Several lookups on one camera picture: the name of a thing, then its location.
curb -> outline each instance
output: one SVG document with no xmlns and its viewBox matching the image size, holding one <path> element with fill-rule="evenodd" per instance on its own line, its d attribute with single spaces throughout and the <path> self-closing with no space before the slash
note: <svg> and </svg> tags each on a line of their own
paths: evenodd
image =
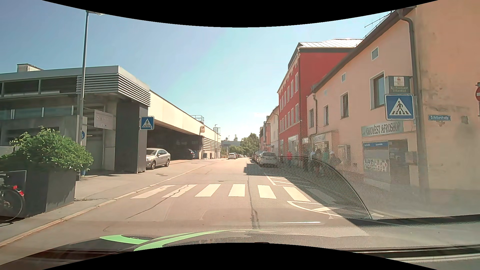
<svg viewBox="0 0 480 270">
<path fill-rule="evenodd" d="M 182 176 L 182 175 L 184 175 L 184 174 L 187 174 L 187 173 L 189 173 L 189 172 L 192 172 L 192 171 L 194 171 L 194 170 L 196 170 L 196 169 L 206 167 L 206 166 L 208 166 L 208 165 L 212 165 L 212 164 L 206 164 L 206 165 L 204 165 L 204 166 L 200 166 L 200 167 L 198 167 L 198 168 L 195 168 L 195 169 L 186 171 L 186 172 L 181 173 L 181 174 L 179 174 L 179 175 L 175 175 L 175 176 L 173 176 L 173 177 L 170 177 L 170 178 L 165 179 L 165 180 L 163 180 L 163 181 L 160 181 L 160 182 L 158 182 L 158 183 L 151 184 L 151 185 L 146 186 L 146 187 L 144 187 L 144 188 L 137 189 L 137 190 L 132 191 L 132 192 L 127 193 L 127 194 L 123 194 L 123 195 L 121 195 L 121 196 L 118 196 L 118 197 L 113 198 L 113 199 L 111 199 L 111 200 L 108 200 L 108 201 L 105 201 L 105 202 L 103 202 L 103 203 L 97 204 L 97 205 L 95 205 L 95 206 L 89 207 L 89 208 L 87 208 L 87 209 L 83 209 L 83 210 L 78 211 L 78 212 L 76 212 L 76 213 L 73 213 L 73 214 L 71 214 L 71 215 L 69 215 L 69 216 L 66 216 L 66 217 L 63 217 L 63 218 L 60 218 L 60 219 L 51 221 L 51 222 L 49 222 L 49 223 L 47 223 L 47 224 L 44 224 L 44 225 L 41 225 L 41 226 L 36 227 L 36 228 L 34 228 L 34 229 L 31 229 L 31 230 L 29 230 L 29 231 L 27 231 L 27 232 L 21 233 L 21 234 L 19 234 L 19 235 L 16 235 L 16 236 L 14 236 L 14 237 L 11 237 L 11 238 L 9 238 L 9 239 L 6 239 L 6 240 L 4 240 L 4 241 L 1 241 L 1 242 L 0 242 L 0 248 L 6 246 L 6 245 L 8 245 L 8 244 L 11 244 L 11 243 L 13 243 L 13 242 L 15 242 L 15 241 L 17 241 L 17 240 L 20 240 L 20 239 L 22 239 L 22 238 L 25 238 L 25 237 L 27 237 L 27 236 L 29 236 L 29 235 L 31 235 L 31 234 L 34 234 L 34 233 L 37 233 L 37 232 L 39 232 L 39 231 L 41 231 L 41 230 L 44 230 L 44 229 L 46 229 L 46 228 L 49 228 L 49 227 L 51 227 L 51 226 L 53 226 L 53 225 L 56 225 L 56 224 L 61 223 L 61 222 L 64 222 L 64 221 L 68 221 L 68 220 L 70 220 L 70 219 L 72 219 L 72 218 L 74 218 L 74 217 L 78 217 L 78 216 L 80 216 L 80 215 L 82 215 L 82 214 L 85 214 L 85 213 L 87 213 L 87 212 L 89 212 L 89 211 L 91 211 L 91 210 L 93 210 L 93 209 L 97 209 L 97 208 L 102 207 L 102 206 L 104 206 L 104 205 L 107 205 L 107 204 L 109 204 L 109 203 L 115 202 L 115 201 L 117 201 L 118 199 L 121 199 L 121 198 L 126 197 L 126 196 L 128 196 L 128 195 L 135 194 L 135 193 L 137 193 L 137 192 L 140 192 L 140 191 L 143 191 L 143 190 L 145 190 L 145 189 L 151 188 L 151 187 L 153 187 L 153 186 L 159 185 L 159 184 L 161 184 L 161 183 L 163 183 L 163 182 L 165 182 L 165 181 L 172 180 L 172 179 L 174 179 L 174 178 L 177 178 L 177 177 L 179 177 L 179 176 Z"/>
</svg>

bicycle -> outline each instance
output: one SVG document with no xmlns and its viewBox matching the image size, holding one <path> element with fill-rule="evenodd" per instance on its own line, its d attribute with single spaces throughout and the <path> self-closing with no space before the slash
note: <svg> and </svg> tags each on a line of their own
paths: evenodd
<svg viewBox="0 0 480 270">
<path fill-rule="evenodd" d="M 12 221 L 17 218 L 24 209 L 24 192 L 18 189 L 16 185 L 0 185 L 0 216 L 8 219 L 2 221 Z"/>
</svg>

pedestrian crossing sign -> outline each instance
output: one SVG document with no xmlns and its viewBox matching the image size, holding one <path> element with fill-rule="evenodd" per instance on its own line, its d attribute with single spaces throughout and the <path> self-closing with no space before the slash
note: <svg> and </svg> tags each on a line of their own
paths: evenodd
<svg viewBox="0 0 480 270">
<path fill-rule="evenodd" d="M 390 121 L 414 120 L 413 95 L 385 95 L 385 114 Z"/>
<path fill-rule="evenodd" d="M 155 118 L 153 116 L 144 116 L 140 118 L 140 130 L 153 130 L 155 128 Z"/>
</svg>

parked car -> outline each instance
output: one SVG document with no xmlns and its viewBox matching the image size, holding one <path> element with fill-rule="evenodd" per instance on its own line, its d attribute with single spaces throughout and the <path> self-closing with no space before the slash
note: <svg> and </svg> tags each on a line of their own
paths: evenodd
<svg viewBox="0 0 480 270">
<path fill-rule="evenodd" d="M 277 157 L 274 152 L 262 152 L 257 160 L 260 166 L 277 164 Z"/>
<path fill-rule="evenodd" d="M 168 167 L 170 165 L 171 155 L 161 148 L 147 148 L 147 168 L 155 169 L 157 166 Z"/>
<path fill-rule="evenodd" d="M 253 161 L 257 162 L 257 158 L 258 156 L 260 156 L 260 154 L 262 154 L 264 151 L 257 151 L 256 153 L 253 154 Z"/>
</svg>

concrete pillar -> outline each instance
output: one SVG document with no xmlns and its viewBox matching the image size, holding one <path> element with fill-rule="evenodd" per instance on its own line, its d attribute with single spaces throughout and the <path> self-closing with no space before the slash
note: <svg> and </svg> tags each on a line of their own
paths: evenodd
<svg viewBox="0 0 480 270">
<path fill-rule="evenodd" d="M 105 112 L 113 114 L 113 130 L 105 129 L 103 133 L 103 169 L 115 170 L 115 130 L 117 123 L 117 102 L 109 101 L 105 104 Z"/>
</svg>

